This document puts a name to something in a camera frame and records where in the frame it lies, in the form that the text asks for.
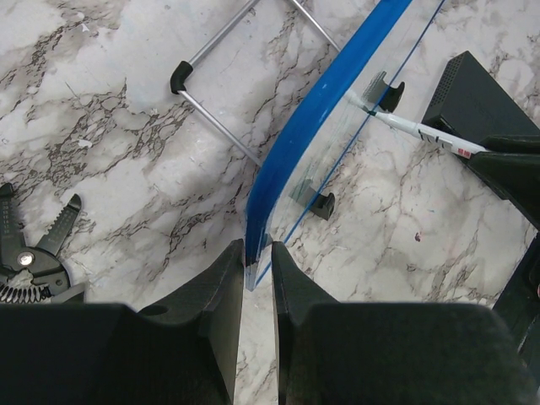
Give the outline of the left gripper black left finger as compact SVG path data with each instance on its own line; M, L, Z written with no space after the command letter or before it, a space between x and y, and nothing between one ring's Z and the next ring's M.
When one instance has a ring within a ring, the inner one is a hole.
M133 310L122 304L5 305L4 404L230 404L244 243Z

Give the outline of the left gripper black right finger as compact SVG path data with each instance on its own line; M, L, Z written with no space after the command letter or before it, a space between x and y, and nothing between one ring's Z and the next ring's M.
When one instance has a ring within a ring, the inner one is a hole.
M481 305L341 302L272 246L282 404L533 404L503 321Z

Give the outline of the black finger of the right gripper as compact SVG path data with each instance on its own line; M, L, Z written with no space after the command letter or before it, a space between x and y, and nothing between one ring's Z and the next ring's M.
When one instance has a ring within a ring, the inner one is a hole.
M491 135L467 167L539 227L539 136Z

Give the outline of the white marker pen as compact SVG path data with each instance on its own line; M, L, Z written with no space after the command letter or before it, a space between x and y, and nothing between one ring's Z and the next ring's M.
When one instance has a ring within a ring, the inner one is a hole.
M489 151L479 144L450 135L433 127L428 127L422 123L410 121L386 111L381 106L375 106L375 104L380 104L386 95L387 91L380 93L381 97L377 99L378 94L373 90L366 91L362 96L357 95L353 90L348 90L345 93L347 101L351 101L354 106L361 108L368 115L377 118L389 127L405 132L448 152L452 152L457 156L471 159L475 154Z

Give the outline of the blue framed whiteboard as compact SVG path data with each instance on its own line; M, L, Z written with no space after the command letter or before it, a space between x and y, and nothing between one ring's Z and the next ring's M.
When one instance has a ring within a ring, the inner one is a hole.
M399 79L441 1L378 1L278 135L246 205L246 288L271 267L269 246L287 242L302 219L329 220L336 198L324 187L367 124L367 110L393 112Z

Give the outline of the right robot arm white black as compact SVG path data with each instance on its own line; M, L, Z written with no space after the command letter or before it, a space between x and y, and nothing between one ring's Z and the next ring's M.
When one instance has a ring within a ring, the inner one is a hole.
M502 199L510 201L539 228L539 136L491 135L467 167ZM535 236L494 304L517 346L518 354L539 378L539 237Z

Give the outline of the black rectangular block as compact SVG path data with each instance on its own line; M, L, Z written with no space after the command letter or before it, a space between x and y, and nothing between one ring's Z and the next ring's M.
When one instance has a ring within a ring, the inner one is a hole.
M485 148L492 137L539 139L539 127L470 51L445 65L422 123Z

